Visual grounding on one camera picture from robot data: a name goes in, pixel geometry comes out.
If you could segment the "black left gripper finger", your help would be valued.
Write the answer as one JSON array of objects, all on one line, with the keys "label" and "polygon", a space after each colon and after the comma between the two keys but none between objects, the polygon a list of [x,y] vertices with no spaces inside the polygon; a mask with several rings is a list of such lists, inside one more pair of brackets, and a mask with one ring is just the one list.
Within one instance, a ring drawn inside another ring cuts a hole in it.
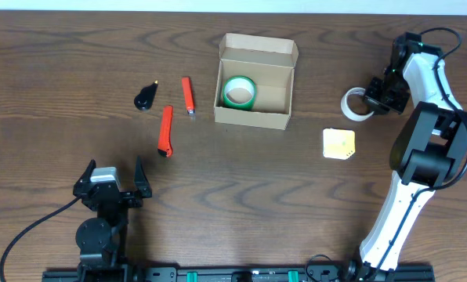
[{"label": "black left gripper finger", "polygon": [[92,159],[85,171],[82,173],[81,177],[74,184],[73,195],[74,196],[86,196],[89,191],[92,189],[93,184],[90,180],[90,177],[96,168],[96,161]]},{"label": "black left gripper finger", "polygon": [[152,197],[152,189],[143,170],[141,157],[136,158],[134,184],[142,197]]}]

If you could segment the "white tape roll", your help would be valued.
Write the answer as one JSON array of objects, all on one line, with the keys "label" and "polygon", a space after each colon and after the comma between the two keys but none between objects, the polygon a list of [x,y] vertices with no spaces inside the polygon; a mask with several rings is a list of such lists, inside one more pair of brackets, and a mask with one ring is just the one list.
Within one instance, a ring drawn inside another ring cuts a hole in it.
[{"label": "white tape roll", "polygon": [[347,117],[351,121],[355,121],[355,122],[366,121],[368,118],[371,118],[375,114],[374,111],[370,111],[368,114],[358,114],[354,112],[348,104],[348,98],[350,96],[363,97],[365,95],[365,92],[366,92],[365,88],[353,87],[349,89],[341,99],[340,107],[341,107],[342,113],[345,117]]}]

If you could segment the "yellow sticky note pad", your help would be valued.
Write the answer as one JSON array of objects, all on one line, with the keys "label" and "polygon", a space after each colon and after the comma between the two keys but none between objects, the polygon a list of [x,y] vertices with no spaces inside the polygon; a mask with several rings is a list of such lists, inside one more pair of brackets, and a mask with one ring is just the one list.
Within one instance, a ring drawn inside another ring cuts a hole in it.
[{"label": "yellow sticky note pad", "polygon": [[323,130],[323,156],[347,160],[356,152],[356,134],[352,130],[325,128]]}]

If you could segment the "green tape roll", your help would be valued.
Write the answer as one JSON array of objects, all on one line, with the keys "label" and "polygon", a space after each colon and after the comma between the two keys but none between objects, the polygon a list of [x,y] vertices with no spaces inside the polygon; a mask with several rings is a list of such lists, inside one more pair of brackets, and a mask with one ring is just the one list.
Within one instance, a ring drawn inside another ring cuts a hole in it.
[{"label": "green tape roll", "polygon": [[254,81],[245,76],[233,76],[223,85],[223,103],[225,107],[236,110],[251,110],[257,96]]}]

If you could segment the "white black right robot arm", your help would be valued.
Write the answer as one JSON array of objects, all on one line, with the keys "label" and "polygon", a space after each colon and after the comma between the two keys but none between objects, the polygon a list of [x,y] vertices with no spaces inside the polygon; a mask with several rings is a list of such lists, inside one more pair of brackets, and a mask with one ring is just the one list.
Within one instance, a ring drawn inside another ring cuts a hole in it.
[{"label": "white black right robot arm", "polygon": [[457,183],[467,171],[467,111],[456,101],[445,74],[447,53],[406,32],[393,41],[383,78],[373,78],[363,101],[373,114],[413,112],[389,156],[393,171],[386,202],[360,258],[371,274],[391,274],[400,249],[423,206],[437,190]]}]

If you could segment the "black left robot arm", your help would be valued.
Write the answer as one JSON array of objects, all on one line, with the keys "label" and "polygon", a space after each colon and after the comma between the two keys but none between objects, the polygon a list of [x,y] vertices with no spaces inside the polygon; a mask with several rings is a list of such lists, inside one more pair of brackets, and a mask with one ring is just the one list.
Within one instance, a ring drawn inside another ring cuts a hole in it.
[{"label": "black left robot arm", "polygon": [[73,195],[96,213],[85,220],[75,235],[80,248],[79,281],[145,281],[143,268],[133,265],[125,255],[129,224],[129,209],[143,206],[152,190],[136,159],[134,184],[136,189],[120,191],[115,167],[98,168],[95,161],[74,184]]}]

